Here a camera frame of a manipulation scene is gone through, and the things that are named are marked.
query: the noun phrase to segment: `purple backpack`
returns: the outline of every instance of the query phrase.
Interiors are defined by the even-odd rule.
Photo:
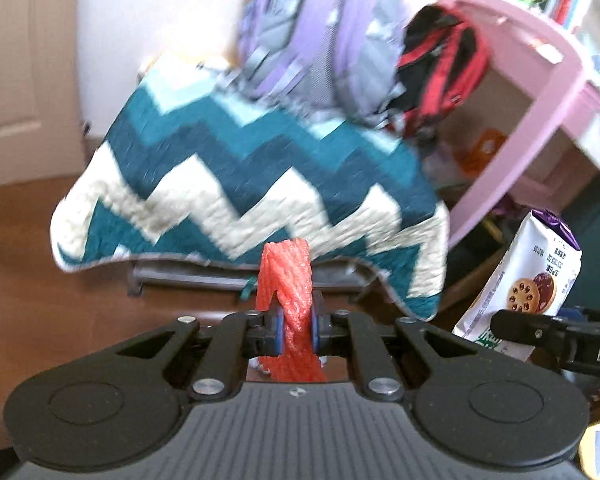
[[[304,117],[379,126],[394,96],[405,20],[403,0],[251,0],[237,86]]]

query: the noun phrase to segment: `door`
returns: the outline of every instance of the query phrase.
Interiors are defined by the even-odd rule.
[[[0,0],[0,185],[84,167],[77,0]]]

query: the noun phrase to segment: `zigzag pattern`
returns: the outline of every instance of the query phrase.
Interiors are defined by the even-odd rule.
[[[336,160],[339,164],[331,161],[333,172],[329,171],[326,164],[316,162],[318,157],[314,156],[315,153],[309,155],[286,135],[271,136],[270,140],[257,147],[252,145],[250,148],[253,147],[253,151],[249,155],[238,158],[234,153],[238,151],[237,146],[245,145],[240,137],[246,136],[247,128],[238,129],[243,135],[232,139],[232,127],[234,130],[237,127],[221,107],[208,98],[196,105],[205,107],[207,114],[212,116],[214,114],[209,110],[215,110],[224,122],[229,123],[221,128],[222,140],[212,134],[205,121],[181,126],[167,139],[146,147],[139,142],[136,128],[127,120],[124,110],[111,127],[107,140],[120,161],[122,175],[142,198],[147,199],[175,166],[196,154],[218,178],[227,197],[240,214],[245,214],[258,203],[289,168],[299,171],[318,190],[332,224],[337,224],[358,209],[375,184],[382,186],[399,204],[403,228],[430,217],[435,209],[435,195],[423,174],[414,172],[410,184],[405,186],[380,171],[361,148],[353,150],[342,160]],[[284,132],[284,127],[288,126],[288,115],[272,112],[250,126],[254,124],[260,125],[259,131]],[[302,131],[304,138],[310,137],[297,124],[294,127]],[[226,132],[235,142],[224,142]],[[335,135],[336,132],[332,133],[320,144],[328,145],[328,139]],[[248,143],[253,143],[253,139],[249,139]],[[234,153],[227,146],[233,146]],[[409,153],[405,164],[413,165],[413,161],[414,156]]]
[[[336,170],[356,149],[361,149],[382,172],[408,186],[416,173],[417,158],[403,143],[388,155],[370,142],[357,126],[342,122],[328,135],[311,134],[311,128],[302,126],[298,119],[283,110],[273,110],[246,124],[238,123],[228,107],[237,96],[202,96],[180,108],[161,114],[147,88],[138,88],[123,108],[123,117],[136,129],[138,140],[153,146],[167,139],[181,126],[205,123],[226,149],[240,159],[253,153],[264,142],[285,136],[305,150],[325,168]]]
[[[154,192],[142,200],[126,184],[105,142],[52,219],[54,239],[75,260],[84,261],[88,229],[98,202],[128,221],[152,246],[188,218],[215,247],[205,246],[204,250],[221,259],[219,250],[231,261],[283,228],[290,237],[305,238],[314,258],[361,238],[366,239],[361,257],[422,245],[413,270],[417,279],[409,296],[424,296],[423,290],[429,295],[432,290],[442,290],[443,275],[432,269],[444,267],[446,208],[438,205],[431,218],[401,230],[398,204],[378,184],[372,186],[354,213],[338,224],[330,224],[320,194],[291,168],[253,208],[240,215],[216,176],[193,155],[165,175]],[[211,259],[209,254],[203,257]]]
[[[407,147],[339,121],[303,126],[214,93],[204,71],[167,68],[152,69],[58,205],[59,265],[147,253],[257,264],[264,242],[302,237],[313,258],[363,260],[398,302],[434,313],[448,213]]]

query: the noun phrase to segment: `ribbed surface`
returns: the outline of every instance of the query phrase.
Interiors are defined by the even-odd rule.
[[[86,475],[27,464],[13,480],[583,479],[563,463],[522,474],[445,456],[396,404],[360,397],[348,383],[247,383],[232,400],[192,410],[166,446],[135,464]]]

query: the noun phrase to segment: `cookie package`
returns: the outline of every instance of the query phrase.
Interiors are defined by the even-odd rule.
[[[491,316],[508,308],[554,316],[580,272],[582,252],[570,229],[549,211],[533,210],[453,332],[503,354],[526,360],[533,347],[496,338]]]

